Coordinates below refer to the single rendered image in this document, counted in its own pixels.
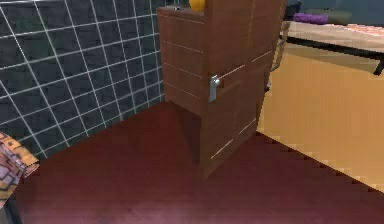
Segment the brown wooden chest of drawers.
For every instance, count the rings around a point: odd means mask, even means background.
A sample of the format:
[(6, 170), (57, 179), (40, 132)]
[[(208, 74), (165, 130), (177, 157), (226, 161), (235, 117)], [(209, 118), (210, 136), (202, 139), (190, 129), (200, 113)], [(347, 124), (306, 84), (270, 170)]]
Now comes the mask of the brown wooden chest of drawers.
[(200, 114), (204, 15), (183, 8), (157, 9), (165, 99)]

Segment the purple pillow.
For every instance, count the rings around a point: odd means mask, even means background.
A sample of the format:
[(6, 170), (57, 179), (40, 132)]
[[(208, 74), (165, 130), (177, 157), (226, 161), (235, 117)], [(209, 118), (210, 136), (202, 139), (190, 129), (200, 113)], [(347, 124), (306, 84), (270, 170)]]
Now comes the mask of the purple pillow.
[(295, 13), (293, 16), (295, 22), (324, 25), (328, 23), (327, 15)]

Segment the orange round object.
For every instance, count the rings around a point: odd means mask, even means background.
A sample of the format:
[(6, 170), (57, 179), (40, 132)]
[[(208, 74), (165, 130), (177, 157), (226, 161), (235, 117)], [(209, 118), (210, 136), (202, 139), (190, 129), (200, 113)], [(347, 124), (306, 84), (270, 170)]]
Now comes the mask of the orange round object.
[(205, 8), (205, 0), (189, 0), (189, 5), (193, 11), (203, 12)]

